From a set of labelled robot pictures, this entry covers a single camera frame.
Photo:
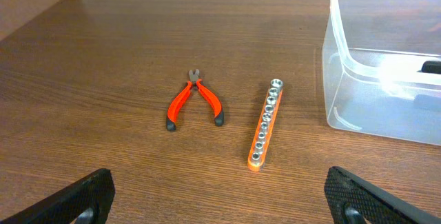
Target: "silver socket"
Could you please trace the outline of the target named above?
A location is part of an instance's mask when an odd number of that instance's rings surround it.
[[[253,152],[253,154],[251,155],[251,162],[254,165],[260,165],[260,162],[262,161],[260,154],[258,152]]]
[[[273,112],[274,112],[274,106],[272,106],[271,104],[265,106],[265,113],[272,114]]]
[[[254,145],[254,151],[262,154],[264,149],[263,149],[263,143],[262,142],[256,142],[256,144]]]
[[[283,87],[283,82],[280,79],[273,79],[271,80],[271,86],[277,88],[277,90],[281,92]]]
[[[269,129],[269,125],[268,125],[268,123],[266,123],[266,122],[262,122],[262,123],[260,124],[260,131],[261,131],[262,133],[264,133],[265,135],[268,133],[268,129]]]
[[[269,96],[274,96],[277,99],[278,98],[278,88],[274,88],[274,87],[270,88],[268,90],[268,95]]]
[[[277,103],[277,97],[269,96],[267,97],[267,104],[270,104],[272,106],[276,106]]]
[[[264,132],[259,132],[257,134],[257,141],[265,144],[265,142],[267,142],[267,135]]]
[[[271,113],[263,113],[262,121],[270,124],[271,123],[272,114]]]

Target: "socket set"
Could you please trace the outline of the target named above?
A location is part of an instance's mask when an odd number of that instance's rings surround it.
[[[248,155],[248,168],[259,172],[265,164],[265,157],[269,147],[269,140],[276,120],[278,106],[282,99],[283,82],[279,79],[271,80],[262,113],[256,128],[253,144]]]

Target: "plastic bin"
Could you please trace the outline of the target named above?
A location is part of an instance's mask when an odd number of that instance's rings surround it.
[[[328,124],[441,145],[441,0],[331,0],[323,45]]]

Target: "pliers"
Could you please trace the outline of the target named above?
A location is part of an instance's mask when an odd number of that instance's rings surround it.
[[[216,126],[221,126],[223,124],[223,109],[222,105],[215,94],[209,91],[204,85],[202,85],[202,79],[199,78],[199,70],[193,74],[193,71],[188,72],[190,80],[187,81],[187,86],[181,93],[172,101],[170,107],[167,111],[167,122],[166,127],[169,131],[176,130],[176,119],[178,118],[179,110],[184,105],[188,97],[190,96],[190,90],[196,86],[199,93],[204,97],[204,99],[212,106],[214,111],[214,124]]]

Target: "red handle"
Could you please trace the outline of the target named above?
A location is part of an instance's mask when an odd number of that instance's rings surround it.
[[[176,119],[178,118],[179,110],[181,110],[182,105],[186,102],[190,96],[190,90],[192,89],[192,82],[187,81],[187,86],[184,90],[179,93],[179,95],[172,101],[167,112],[167,122],[166,127],[169,131],[176,130]]]
[[[223,109],[219,99],[202,84],[202,79],[199,79],[196,85],[198,86],[199,93],[211,105],[214,111],[214,123],[217,126],[221,126],[223,124]]]

